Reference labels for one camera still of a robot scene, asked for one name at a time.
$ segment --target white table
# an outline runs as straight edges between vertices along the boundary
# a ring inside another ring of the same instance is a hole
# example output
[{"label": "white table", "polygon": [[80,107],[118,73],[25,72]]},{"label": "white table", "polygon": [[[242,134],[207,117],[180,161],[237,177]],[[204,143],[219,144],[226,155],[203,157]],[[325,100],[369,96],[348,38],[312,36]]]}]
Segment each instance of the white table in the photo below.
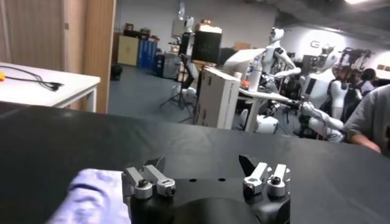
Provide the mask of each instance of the white table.
[{"label": "white table", "polygon": [[253,99],[248,99],[246,103],[251,103],[252,106],[250,108],[250,112],[248,114],[247,122],[245,125],[245,131],[246,132],[254,132],[255,131],[255,124],[256,124],[256,118],[258,114],[258,110],[267,103],[268,100],[277,100],[286,102],[289,100],[289,98],[281,96],[276,93],[262,93],[262,92],[250,92],[245,89],[239,89],[239,92],[246,95],[253,97]]},{"label": "white table", "polygon": [[[100,77],[52,71],[27,66],[0,63],[0,66],[14,67],[40,75],[45,82],[64,84],[56,92],[48,90],[35,82],[5,79],[0,82],[0,101],[25,105],[64,108],[81,97],[88,97],[88,111],[96,112],[97,86]],[[1,68],[5,76],[21,79],[35,79],[32,75],[9,68]]]}]

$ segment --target tripod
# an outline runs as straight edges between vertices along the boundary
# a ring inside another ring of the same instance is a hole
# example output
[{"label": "tripod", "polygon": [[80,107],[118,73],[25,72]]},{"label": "tripod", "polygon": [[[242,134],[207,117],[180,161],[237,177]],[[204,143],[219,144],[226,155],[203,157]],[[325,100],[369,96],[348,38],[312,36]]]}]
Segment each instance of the tripod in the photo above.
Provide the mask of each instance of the tripod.
[{"label": "tripod", "polygon": [[182,75],[183,75],[183,78],[180,81],[180,92],[175,94],[174,96],[170,97],[168,100],[166,100],[162,104],[160,104],[159,107],[161,108],[162,106],[164,106],[165,104],[167,104],[169,102],[169,103],[171,103],[171,104],[173,104],[175,106],[178,106],[181,110],[186,108],[187,112],[190,114],[190,117],[179,122],[179,123],[182,123],[182,122],[185,122],[185,121],[188,121],[188,120],[192,119],[193,118],[193,114],[192,114],[192,112],[191,112],[191,110],[189,108],[189,103],[186,102],[186,100],[184,98],[184,95],[183,95],[183,87],[184,87],[184,84],[185,84],[184,74],[185,74],[185,69],[186,69],[186,64],[187,64],[188,59],[187,59],[186,55],[183,55],[183,54],[180,54],[180,59],[181,59],[181,61],[184,64],[184,71],[181,71],[180,68],[179,68],[179,75],[180,75],[180,73],[182,73]]}]

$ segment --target black table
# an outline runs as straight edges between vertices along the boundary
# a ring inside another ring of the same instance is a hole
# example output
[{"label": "black table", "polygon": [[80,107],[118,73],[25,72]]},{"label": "black table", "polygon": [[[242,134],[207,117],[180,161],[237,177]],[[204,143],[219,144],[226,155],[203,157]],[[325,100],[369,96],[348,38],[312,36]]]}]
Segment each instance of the black table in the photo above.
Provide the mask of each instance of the black table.
[{"label": "black table", "polygon": [[0,103],[0,223],[43,223],[85,168],[167,156],[173,178],[243,177],[238,154],[292,170],[292,223],[390,223],[390,159],[364,147]]}]

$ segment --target ceiling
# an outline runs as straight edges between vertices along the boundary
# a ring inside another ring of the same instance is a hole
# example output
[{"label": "ceiling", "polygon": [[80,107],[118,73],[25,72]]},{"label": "ceiling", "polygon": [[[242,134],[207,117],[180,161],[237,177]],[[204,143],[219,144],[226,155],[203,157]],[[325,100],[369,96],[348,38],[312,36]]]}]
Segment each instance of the ceiling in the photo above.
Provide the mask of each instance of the ceiling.
[{"label": "ceiling", "polygon": [[390,48],[390,1],[368,0],[348,4],[344,0],[246,0],[278,8],[277,26],[309,23],[347,32],[349,35]]}]

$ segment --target yellow object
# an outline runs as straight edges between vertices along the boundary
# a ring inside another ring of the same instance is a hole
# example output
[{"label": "yellow object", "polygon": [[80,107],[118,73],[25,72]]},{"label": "yellow object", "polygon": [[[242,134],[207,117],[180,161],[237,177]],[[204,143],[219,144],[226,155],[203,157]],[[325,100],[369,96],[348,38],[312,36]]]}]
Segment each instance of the yellow object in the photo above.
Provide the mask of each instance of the yellow object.
[{"label": "yellow object", "polygon": [[118,63],[136,66],[139,39],[119,36]]},{"label": "yellow object", "polygon": [[5,80],[5,73],[4,72],[0,72],[0,82],[2,82],[4,80]]}]

